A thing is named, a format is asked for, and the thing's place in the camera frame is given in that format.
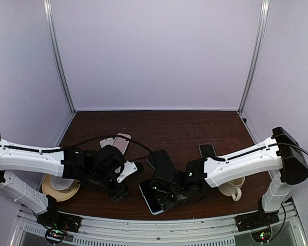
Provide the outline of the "pinkish beige phone case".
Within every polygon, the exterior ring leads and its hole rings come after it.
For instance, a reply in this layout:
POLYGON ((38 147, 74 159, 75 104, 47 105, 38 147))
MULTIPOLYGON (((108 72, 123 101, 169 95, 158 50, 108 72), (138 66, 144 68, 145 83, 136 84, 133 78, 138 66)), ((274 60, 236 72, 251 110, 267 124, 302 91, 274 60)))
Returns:
POLYGON ((112 146, 116 147, 124 155, 129 145, 128 139, 131 139, 130 135, 118 133, 117 137, 114 138, 112 146))

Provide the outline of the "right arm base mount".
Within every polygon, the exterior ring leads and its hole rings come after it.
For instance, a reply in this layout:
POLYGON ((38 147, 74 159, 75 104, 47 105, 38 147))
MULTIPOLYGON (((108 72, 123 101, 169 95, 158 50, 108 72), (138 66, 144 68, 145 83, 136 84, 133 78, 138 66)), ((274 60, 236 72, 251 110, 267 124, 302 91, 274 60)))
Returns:
POLYGON ((273 237, 272 224, 280 221, 278 215, 259 215, 258 212, 235 217, 239 232, 250 231, 254 242, 268 243, 273 237))

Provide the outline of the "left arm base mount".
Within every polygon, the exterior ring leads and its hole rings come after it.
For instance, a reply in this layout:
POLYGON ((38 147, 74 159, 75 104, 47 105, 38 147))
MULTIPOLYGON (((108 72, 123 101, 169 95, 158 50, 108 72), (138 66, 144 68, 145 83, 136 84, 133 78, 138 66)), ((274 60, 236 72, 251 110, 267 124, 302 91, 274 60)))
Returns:
POLYGON ((36 222, 41 224, 45 229, 45 239, 51 245, 57 245, 64 240, 72 240, 71 233, 78 233, 82 218, 80 216, 58 213, 53 215, 36 215, 36 222))

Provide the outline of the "dark phone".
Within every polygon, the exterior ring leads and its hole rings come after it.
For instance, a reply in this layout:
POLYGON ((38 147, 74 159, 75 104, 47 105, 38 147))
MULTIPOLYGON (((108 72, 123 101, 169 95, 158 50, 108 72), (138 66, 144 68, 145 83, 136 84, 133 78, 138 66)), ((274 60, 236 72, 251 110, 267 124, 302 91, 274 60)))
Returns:
POLYGON ((148 163, 154 169, 153 179, 172 181, 175 167, 166 150, 153 151, 148 163))

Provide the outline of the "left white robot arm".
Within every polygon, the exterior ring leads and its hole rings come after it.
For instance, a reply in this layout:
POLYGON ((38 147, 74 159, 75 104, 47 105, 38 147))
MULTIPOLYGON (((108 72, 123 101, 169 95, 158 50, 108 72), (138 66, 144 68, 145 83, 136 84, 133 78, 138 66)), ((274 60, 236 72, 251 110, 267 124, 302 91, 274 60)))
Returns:
POLYGON ((16 177, 14 170, 91 182, 105 187, 110 199, 117 200, 128 194, 124 180, 138 168, 134 162, 127 161, 118 148, 110 145, 98 151, 77 147, 40 148, 13 144, 3 140, 0 134, 0 190, 44 218, 53 228, 58 228, 64 220, 58 212, 56 199, 28 186, 16 177))

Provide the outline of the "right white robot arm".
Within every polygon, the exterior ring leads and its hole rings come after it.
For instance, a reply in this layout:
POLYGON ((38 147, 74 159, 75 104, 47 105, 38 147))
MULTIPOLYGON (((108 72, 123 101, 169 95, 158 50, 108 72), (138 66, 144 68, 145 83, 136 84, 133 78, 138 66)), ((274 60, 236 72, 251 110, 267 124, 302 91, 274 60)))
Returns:
POLYGON ((290 186, 308 178, 308 165, 299 143, 282 127, 272 130, 271 137, 237 152, 216 156, 211 148, 206 157, 189 161, 185 171, 178 171, 165 150, 152 153, 154 173, 140 190, 150 209, 156 215, 176 204, 198 200, 208 188, 219 187, 229 181, 257 173, 276 171, 267 192, 262 196, 259 211, 253 222, 264 226, 279 210, 290 186))

